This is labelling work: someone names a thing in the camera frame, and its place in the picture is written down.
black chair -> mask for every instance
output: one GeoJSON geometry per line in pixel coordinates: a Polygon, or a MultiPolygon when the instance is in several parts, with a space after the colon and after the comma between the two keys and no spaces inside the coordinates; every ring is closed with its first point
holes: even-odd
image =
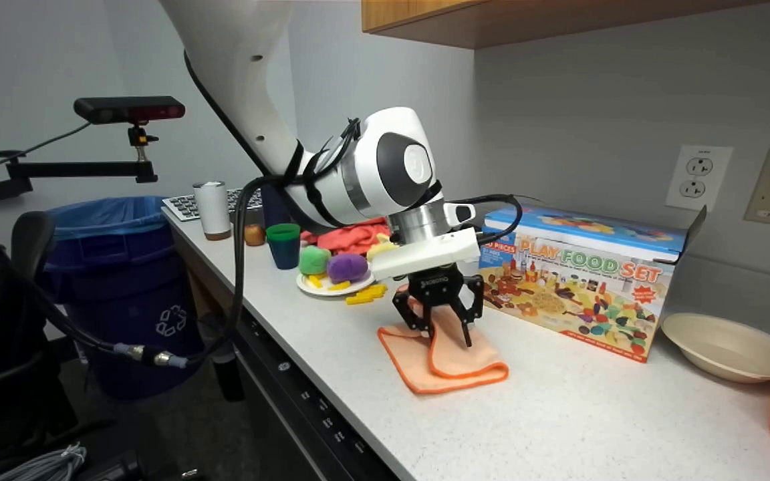
{"type": "MultiPolygon", "coordinates": [[[[51,252],[55,223],[27,212],[11,234],[11,264],[36,278],[51,252]]],[[[46,319],[31,297],[0,268],[0,471],[21,462],[48,435],[76,426],[76,414],[58,381],[61,371],[43,334],[46,319]]]]}

gray wall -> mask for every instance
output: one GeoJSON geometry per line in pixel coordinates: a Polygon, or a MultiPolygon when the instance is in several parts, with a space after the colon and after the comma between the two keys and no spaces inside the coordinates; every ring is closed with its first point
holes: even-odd
{"type": "Polygon", "coordinates": [[[413,107],[449,198],[682,226],[694,212],[664,206],[679,146],[733,146],[691,253],[770,272],[770,226],[742,220],[770,147],[770,4],[471,52],[363,34],[355,2],[302,3],[290,44],[303,140],[413,107]]]}
{"type": "MultiPolygon", "coordinates": [[[[286,36],[269,64],[269,91],[295,131],[286,36]]],[[[198,180],[243,185],[257,173],[201,98],[183,64],[183,48],[156,1],[0,0],[0,149],[25,148],[82,123],[78,97],[173,95],[186,116],[152,122],[148,149],[156,184],[131,178],[34,180],[35,192],[0,202],[0,241],[16,217],[92,198],[188,194],[198,180]]],[[[126,126],[94,126],[31,154],[29,161],[134,159],[126,126]]],[[[0,168],[0,180],[7,177],[0,168]]]]}

box lid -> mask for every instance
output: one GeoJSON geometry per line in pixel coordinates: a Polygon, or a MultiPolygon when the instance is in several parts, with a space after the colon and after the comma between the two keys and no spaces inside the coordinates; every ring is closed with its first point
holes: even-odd
{"type": "MultiPolygon", "coordinates": [[[[507,207],[490,212],[486,216],[486,227],[492,230],[507,228],[510,222],[513,222],[515,211],[513,207],[507,207]]],[[[522,234],[632,258],[669,263],[678,260],[706,216],[704,208],[690,228],[682,229],[537,205],[523,205],[522,213],[522,220],[516,229],[522,234]]]]}

keyboard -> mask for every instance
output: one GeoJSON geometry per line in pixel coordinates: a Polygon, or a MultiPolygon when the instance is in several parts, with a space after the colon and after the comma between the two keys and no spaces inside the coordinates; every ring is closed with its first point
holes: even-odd
{"type": "MultiPolygon", "coordinates": [[[[239,193],[242,192],[241,188],[227,189],[227,211],[235,212],[236,201],[239,198],[239,193]]],[[[198,213],[198,205],[195,204],[195,194],[180,195],[179,197],[163,198],[162,203],[165,207],[168,207],[174,213],[177,219],[181,222],[193,221],[200,219],[201,215],[198,213]]],[[[254,191],[251,198],[248,199],[248,210],[259,209],[263,206],[263,201],[260,198],[260,189],[254,191]]]]}

play food set box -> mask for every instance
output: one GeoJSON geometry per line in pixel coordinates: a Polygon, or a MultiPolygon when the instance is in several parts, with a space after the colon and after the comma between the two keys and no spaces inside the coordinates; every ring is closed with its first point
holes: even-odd
{"type": "MultiPolygon", "coordinates": [[[[522,206],[519,227],[481,250],[483,301],[612,353],[646,362],[687,230],[522,206]]],[[[486,216],[501,231],[515,209],[486,216]]]]}

